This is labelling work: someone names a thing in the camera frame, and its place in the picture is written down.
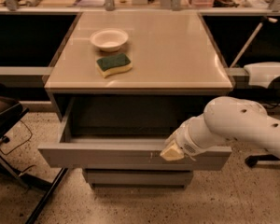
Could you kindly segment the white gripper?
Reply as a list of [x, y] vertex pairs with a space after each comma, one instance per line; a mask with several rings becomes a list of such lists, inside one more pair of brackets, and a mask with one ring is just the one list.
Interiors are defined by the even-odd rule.
[[179, 161], [186, 155], [194, 157], [211, 147], [222, 145], [225, 138], [212, 133], [204, 117], [192, 117], [184, 121], [166, 140], [166, 148], [160, 156], [166, 161]]

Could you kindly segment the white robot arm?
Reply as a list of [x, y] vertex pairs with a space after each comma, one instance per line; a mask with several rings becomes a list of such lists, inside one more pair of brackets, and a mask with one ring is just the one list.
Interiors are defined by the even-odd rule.
[[161, 157], [167, 161], [193, 158], [228, 140], [265, 148], [280, 159], [280, 119], [269, 116], [257, 102], [221, 96], [166, 139]]

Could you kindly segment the white robot base shell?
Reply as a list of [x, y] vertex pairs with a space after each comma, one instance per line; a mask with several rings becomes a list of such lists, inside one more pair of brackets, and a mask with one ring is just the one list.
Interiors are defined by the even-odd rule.
[[277, 62], [247, 64], [244, 70], [249, 74], [250, 86], [260, 86], [265, 89], [269, 88], [275, 78], [280, 77], [280, 63]]

